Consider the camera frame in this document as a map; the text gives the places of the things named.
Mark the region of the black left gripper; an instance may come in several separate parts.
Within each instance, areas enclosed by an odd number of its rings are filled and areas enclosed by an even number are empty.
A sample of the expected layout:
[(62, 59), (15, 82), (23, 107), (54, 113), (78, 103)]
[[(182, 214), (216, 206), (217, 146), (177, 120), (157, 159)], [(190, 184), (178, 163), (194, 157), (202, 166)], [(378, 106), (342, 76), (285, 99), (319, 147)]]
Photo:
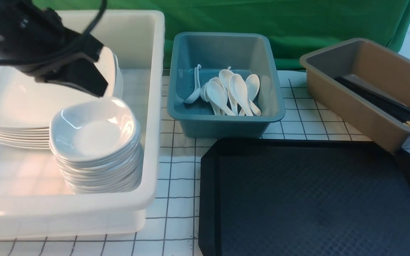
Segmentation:
[(52, 8), (41, 9), (31, 0), (0, 0), (0, 66), (11, 66), (36, 82), (66, 86), (103, 97), (108, 82), (96, 68), (103, 44), (91, 31), (105, 12), (81, 33), (63, 25)]

